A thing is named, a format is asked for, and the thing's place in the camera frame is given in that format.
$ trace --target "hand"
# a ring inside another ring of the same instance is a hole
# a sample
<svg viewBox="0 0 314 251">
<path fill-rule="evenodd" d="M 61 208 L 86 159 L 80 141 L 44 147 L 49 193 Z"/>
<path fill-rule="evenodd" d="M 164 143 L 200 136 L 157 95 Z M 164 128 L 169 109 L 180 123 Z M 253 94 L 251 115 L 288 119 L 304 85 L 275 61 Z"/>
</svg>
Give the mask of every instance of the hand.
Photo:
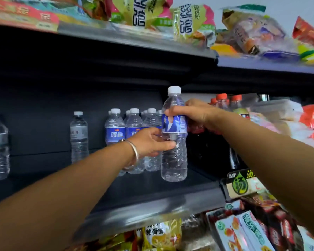
<svg viewBox="0 0 314 251">
<path fill-rule="evenodd" d="M 145 156 L 155 157 L 161 151 L 171 150 L 176 147 L 176 142 L 163 141 L 160 135 L 161 130 L 159 128 L 144 128 L 127 140 L 136 146 L 140 158 Z"/>
<path fill-rule="evenodd" d="M 176 116 L 179 114 L 187 115 L 192 121 L 204 125 L 209 130 L 216 130 L 215 122 L 218 115 L 224 110 L 213 107 L 204 101 L 190 99 L 186 101 L 186 106 L 173 106 L 165 110 L 165 115 Z"/>
</svg>

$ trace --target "bracelet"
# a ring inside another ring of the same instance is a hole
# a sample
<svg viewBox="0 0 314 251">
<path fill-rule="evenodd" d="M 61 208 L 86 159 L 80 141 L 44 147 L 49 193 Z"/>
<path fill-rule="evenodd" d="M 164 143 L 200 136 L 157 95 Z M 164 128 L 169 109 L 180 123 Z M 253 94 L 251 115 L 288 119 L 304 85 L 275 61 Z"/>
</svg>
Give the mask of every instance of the bracelet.
<svg viewBox="0 0 314 251">
<path fill-rule="evenodd" d="M 135 163 L 133 164 L 133 165 L 135 165 L 135 164 L 138 162 L 138 160 L 139 160 L 138 151 L 137 151 L 136 146 L 135 146 L 132 142 L 130 142 L 130 141 L 126 140 L 126 139 L 121 139 L 121 141 L 122 141 L 122 142 L 128 142 L 128 143 L 131 145 L 131 147 L 133 148 L 133 150 L 134 150 L 134 152 L 135 152 L 135 156 L 136 156 L 136 161 L 135 161 Z"/>
</svg>

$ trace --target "barcode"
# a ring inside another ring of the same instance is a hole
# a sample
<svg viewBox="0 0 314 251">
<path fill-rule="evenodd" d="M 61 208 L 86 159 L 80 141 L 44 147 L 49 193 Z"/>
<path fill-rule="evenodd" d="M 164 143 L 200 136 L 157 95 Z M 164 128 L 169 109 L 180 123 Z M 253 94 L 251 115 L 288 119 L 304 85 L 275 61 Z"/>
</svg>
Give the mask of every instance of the barcode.
<svg viewBox="0 0 314 251">
<path fill-rule="evenodd" d="M 180 132 L 187 131 L 185 116 L 180 116 Z"/>
</svg>

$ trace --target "blue bottle label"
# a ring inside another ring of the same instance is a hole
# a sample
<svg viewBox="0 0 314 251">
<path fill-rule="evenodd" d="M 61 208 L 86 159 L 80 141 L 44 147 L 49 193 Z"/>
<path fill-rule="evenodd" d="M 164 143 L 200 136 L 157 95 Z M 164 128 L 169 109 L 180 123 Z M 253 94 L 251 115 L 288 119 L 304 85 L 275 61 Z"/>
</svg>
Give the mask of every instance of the blue bottle label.
<svg viewBox="0 0 314 251">
<path fill-rule="evenodd" d="M 144 126 L 144 128 L 151 128 L 151 127 L 155 127 L 155 128 L 159 128 L 159 129 L 162 128 L 162 126 Z"/>
<path fill-rule="evenodd" d="M 162 114 L 163 133 L 187 133 L 187 118 L 185 115 L 166 116 Z"/>
<path fill-rule="evenodd" d="M 132 137 L 141 129 L 143 129 L 143 127 L 126 127 L 126 138 Z"/>
<path fill-rule="evenodd" d="M 125 138 L 125 128 L 106 128 L 106 141 L 108 143 L 116 143 L 119 140 Z"/>
</svg>

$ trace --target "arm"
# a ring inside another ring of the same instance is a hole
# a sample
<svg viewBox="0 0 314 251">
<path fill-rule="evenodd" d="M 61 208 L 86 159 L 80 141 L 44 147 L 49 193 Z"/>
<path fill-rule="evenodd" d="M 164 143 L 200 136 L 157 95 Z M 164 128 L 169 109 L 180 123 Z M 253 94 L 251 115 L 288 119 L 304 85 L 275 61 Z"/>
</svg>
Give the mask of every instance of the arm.
<svg viewBox="0 0 314 251">
<path fill-rule="evenodd" d="M 314 234 L 314 148 L 238 114 L 189 100 L 167 115 L 185 114 L 218 130 L 265 187 Z"/>
<path fill-rule="evenodd" d="M 139 155 L 175 147 L 160 130 L 146 128 L 130 140 Z M 0 250 L 61 251 L 119 171 L 134 159 L 128 142 L 99 150 L 0 202 Z"/>
</svg>

